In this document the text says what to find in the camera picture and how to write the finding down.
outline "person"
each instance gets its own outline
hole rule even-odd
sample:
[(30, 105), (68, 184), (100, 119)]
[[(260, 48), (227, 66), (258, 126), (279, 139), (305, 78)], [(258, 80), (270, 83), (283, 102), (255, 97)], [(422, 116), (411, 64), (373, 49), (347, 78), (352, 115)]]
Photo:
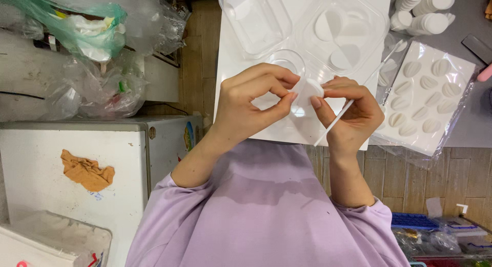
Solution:
[[(324, 98), (355, 100), (327, 135), (331, 197), (302, 145), (247, 139), (289, 114), (299, 79), (262, 63), (221, 83), (215, 123), (151, 192), (126, 267), (409, 266), (356, 160), (384, 120), (366, 87), (322, 85)], [(280, 101), (252, 105), (267, 92)], [(311, 104), (325, 127), (335, 119), (323, 98)]]

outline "forearm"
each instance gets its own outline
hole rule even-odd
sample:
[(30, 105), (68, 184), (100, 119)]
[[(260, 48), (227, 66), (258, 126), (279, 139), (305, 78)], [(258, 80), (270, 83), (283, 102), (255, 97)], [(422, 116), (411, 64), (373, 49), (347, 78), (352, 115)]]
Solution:
[(228, 151), (212, 130), (175, 167), (171, 177), (177, 186), (197, 187), (208, 181), (218, 158)]
[(337, 157), (330, 153), (330, 186), (332, 199), (346, 207), (357, 208), (374, 204), (374, 196), (362, 176), (357, 158)]

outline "green plastic bag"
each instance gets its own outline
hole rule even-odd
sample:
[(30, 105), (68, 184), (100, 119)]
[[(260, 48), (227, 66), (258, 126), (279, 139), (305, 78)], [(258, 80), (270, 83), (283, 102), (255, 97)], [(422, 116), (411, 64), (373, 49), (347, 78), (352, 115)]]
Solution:
[[(117, 56), (125, 46), (125, 27), (121, 24), (126, 19), (126, 12), (118, 4), (88, 5), (87, 9), (77, 11), (49, 0), (2, 0), (2, 3), (16, 6), (46, 25), (50, 33), (75, 56), (105, 62)], [(93, 23), (106, 26), (100, 31), (87, 29), (93, 27)]]

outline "plastic tray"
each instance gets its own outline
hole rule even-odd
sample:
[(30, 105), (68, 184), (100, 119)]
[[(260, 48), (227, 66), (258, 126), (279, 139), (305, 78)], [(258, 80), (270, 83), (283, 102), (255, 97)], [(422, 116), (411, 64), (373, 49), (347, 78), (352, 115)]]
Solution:
[[(333, 41), (323, 41), (316, 36), (315, 25), (325, 11), (342, 15), (340, 33)], [(365, 0), (313, 0), (296, 24), (294, 41), (305, 61), (317, 62), (315, 69), (328, 67), (335, 74), (353, 73), (360, 69), (371, 53), (383, 41), (389, 29), (387, 15), (375, 9)], [(359, 60), (350, 68), (340, 69), (330, 62), (331, 54), (340, 46), (355, 45), (360, 51)]]
[(292, 21), (281, 0), (218, 0), (246, 58), (260, 58), (292, 33)]
[(391, 227), (417, 230), (433, 230), (438, 229), (439, 225), (427, 218), (427, 216), (424, 214), (393, 212)]

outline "orange cloth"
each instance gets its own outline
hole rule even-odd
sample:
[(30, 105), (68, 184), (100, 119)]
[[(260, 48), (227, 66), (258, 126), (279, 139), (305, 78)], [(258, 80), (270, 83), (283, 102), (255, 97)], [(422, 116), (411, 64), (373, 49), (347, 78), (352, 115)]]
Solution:
[(485, 18), (492, 19), (492, 0), (489, 0), (489, 4), (485, 9)]
[(74, 157), (67, 150), (63, 150), (60, 157), (65, 166), (63, 174), (91, 192), (99, 192), (113, 183), (113, 167), (100, 170), (97, 161)]

